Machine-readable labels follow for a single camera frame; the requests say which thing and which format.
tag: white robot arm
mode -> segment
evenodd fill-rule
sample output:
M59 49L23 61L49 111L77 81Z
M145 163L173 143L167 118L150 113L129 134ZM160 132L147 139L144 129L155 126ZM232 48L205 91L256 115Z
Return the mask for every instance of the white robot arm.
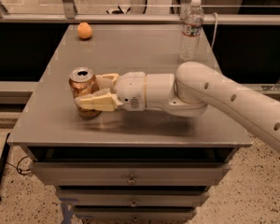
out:
M175 75L127 73L113 88L120 106L129 111L161 109L196 117L212 105L280 153L280 102L204 64L182 63Z

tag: soda can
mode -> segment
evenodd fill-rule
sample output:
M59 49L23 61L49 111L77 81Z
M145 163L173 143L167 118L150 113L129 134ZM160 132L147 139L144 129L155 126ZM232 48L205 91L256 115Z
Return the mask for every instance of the soda can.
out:
M78 67L69 75L69 85L74 99L86 94L92 94L99 90L96 76L88 67ZM99 115L101 111L89 110L77 106L77 112L82 118L91 118Z

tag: water bottle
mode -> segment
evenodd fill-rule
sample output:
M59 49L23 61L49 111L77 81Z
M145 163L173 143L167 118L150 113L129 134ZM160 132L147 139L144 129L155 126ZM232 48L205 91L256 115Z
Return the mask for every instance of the water bottle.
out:
M179 59L184 62L195 60L203 28L204 14L201 4L202 0L192 0L189 7L185 10L179 48Z

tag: table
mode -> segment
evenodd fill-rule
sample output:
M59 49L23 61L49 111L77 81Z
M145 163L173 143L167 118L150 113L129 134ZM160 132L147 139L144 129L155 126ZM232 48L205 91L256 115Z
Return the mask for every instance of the table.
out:
M70 25L7 142L21 146L31 169L56 187L74 214L90 219L188 220L208 189L249 147L247 131L209 106L198 118L161 111L103 112L83 119L70 72L174 73L181 64L178 24L94 24L89 40ZM219 70L202 34L197 61Z

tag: white bottle cap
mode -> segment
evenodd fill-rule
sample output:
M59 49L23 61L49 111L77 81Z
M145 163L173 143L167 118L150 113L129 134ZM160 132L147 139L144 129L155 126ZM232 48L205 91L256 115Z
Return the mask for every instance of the white bottle cap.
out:
M192 0L191 2L190 2L190 5L191 6L194 6L194 7L198 7L198 6L200 6L202 4L202 0Z

